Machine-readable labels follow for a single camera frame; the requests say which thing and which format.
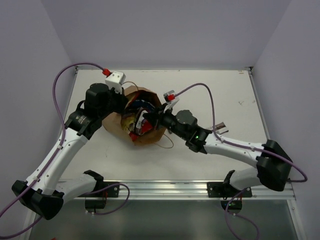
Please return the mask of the brown purple chocolate bar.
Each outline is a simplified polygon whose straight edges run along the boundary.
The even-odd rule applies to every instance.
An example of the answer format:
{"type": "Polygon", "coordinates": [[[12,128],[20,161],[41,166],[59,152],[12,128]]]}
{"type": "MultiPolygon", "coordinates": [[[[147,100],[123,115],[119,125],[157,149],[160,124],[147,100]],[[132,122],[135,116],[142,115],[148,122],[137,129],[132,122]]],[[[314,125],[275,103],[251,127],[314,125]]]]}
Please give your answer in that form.
{"type": "Polygon", "coordinates": [[[146,110],[142,110],[139,115],[137,116],[136,119],[136,124],[135,124],[135,132],[139,135],[141,133],[141,128],[142,128],[142,124],[144,121],[144,114],[146,113],[146,110]]]}

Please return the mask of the brown paper bag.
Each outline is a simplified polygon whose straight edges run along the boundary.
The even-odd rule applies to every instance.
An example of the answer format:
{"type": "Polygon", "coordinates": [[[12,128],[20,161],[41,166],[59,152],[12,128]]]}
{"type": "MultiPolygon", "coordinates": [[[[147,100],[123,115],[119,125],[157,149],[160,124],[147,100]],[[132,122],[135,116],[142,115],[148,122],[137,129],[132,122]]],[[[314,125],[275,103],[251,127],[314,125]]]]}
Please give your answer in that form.
{"type": "Polygon", "coordinates": [[[123,118],[127,117],[135,117],[135,123],[137,121],[137,117],[139,113],[142,110],[146,109],[144,108],[133,108],[131,107],[131,103],[135,100],[144,100],[147,102],[150,102],[156,107],[159,107],[162,105],[160,102],[160,99],[158,98],[158,95],[144,87],[139,87],[135,83],[131,82],[131,86],[124,89],[124,95],[128,99],[128,103],[122,113],[112,113],[108,117],[106,117],[102,121],[102,126],[105,128],[105,130],[111,134],[113,134],[116,137],[119,137],[120,139],[124,140],[126,143],[133,144],[135,146],[146,146],[146,145],[158,145],[158,142],[161,140],[161,138],[165,135],[165,128],[160,128],[158,130],[152,129],[149,132],[145,133],[144,135],[140,136],[137,140],[132,141],[129,132],[123,131],[121,127],[121,120],[123,118]]]}

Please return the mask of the dark chocolate bar wrapper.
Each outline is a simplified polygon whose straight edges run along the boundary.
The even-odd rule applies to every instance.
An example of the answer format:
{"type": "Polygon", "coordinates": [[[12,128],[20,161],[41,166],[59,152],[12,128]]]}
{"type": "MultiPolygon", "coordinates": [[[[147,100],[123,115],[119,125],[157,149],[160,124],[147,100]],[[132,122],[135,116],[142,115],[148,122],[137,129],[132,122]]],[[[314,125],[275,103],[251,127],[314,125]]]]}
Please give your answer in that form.
{"type": "Polygon", "coordinates": [[[219,135],[222,135],[222,134],[225,134],[225,133],[229,132],[229,130],[228,130],[228,128],[227,128],[227,126],[225,125],[224,122],[218,123],[214,127],[212,127],[212,126],[208,127],[207,129],[210,130],[210,131],[215,130],[215,132],[217,134],[219,134],[219,135]]]}

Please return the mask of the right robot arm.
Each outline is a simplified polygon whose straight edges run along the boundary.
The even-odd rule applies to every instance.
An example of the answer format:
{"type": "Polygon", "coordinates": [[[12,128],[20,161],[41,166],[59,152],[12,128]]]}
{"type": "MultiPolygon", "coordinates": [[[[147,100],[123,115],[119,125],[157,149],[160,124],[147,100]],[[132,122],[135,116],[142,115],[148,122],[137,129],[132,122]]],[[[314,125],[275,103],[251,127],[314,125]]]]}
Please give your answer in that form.
{"type": "Polygon", "coordinates": [[[211,197],[226,199],[256,186],[282,192],[287,184],[292,160],[276,141],[248,143],[215,135],[213,131],[199,126],[197,118],[189,110],[173,114],[171,110],[160,107],[143,114],[143,117],[153,127],[164,127],[183,139],[195,153],[220,155],[249,165],[244,170],[229,171],[223,182],[217,185],[208,183],[211,197]]]}

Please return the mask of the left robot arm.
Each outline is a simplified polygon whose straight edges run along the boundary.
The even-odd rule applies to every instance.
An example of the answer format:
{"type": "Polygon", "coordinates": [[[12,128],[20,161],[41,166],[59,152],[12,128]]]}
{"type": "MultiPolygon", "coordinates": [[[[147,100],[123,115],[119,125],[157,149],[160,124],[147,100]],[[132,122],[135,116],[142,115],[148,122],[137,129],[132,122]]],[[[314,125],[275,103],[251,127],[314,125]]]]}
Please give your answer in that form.
{"type": "Polygon", "coordinates": [[[59,140],[40,166],[26,180],[16,180],[12,185],[21,204],[51,220],[74,198],[101,195],[104,178],[92,170],[73,180],[63,183],[59,180],[77,152],[102,126],[102,121],[112,113],[122,113],[127,103],[121,84],[92,84],[85,99],[69,115],[59,140]]]}

